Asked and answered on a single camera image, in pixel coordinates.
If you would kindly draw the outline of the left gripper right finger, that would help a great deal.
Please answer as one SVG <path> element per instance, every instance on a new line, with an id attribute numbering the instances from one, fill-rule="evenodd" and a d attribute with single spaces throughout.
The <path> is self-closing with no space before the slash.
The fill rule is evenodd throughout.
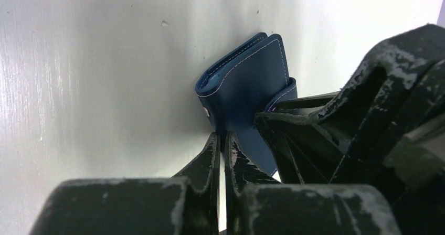
<path id="1" fill-rule="evenodd" d="M 370 185 L 283 184 L 226 134 L 228 234 L 400 234 L 384 196 Z"/>

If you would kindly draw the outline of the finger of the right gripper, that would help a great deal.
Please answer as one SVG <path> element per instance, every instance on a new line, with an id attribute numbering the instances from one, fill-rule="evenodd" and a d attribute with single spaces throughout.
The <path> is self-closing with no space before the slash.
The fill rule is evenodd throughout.
<path id="1" fill-rule="evenodd" d="M 254 123 L 271 149 L 285 184 L 328 184 L 344 154 L 313 124 L 298 125 L 258 113 Z"/>
<path id="2" fill-rule="evenodd" d="M 284 101 L 276 119 L 313 124 L 344 154 L 330 184 L 370 184 L 400 137 L 442 106 L 444 28 L 390 37 L 364 57 L 337 92 Z"/>

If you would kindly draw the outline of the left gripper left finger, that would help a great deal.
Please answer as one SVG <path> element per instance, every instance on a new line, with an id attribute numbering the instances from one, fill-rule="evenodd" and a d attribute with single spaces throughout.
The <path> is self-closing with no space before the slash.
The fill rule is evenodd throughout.
<path id="1" fill-rule="evenodd" d="M 73 179 L 47 198 L 31 234 L 217 234 L 220 137 L 170 178 Z"/>

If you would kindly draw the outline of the blue leather card holder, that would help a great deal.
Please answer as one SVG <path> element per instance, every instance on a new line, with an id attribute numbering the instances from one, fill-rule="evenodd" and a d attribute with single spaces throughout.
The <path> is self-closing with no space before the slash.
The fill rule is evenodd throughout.
<path id="1" fill-rule="evenodd" d="M 282 37 L 264 32 L 254 35 L 205 70 L 195 92 L 215 132 L 221 136 L 234 132 L 243 153 L 273 175 L 277 165 L 254 118 L 298 96 Z"/>

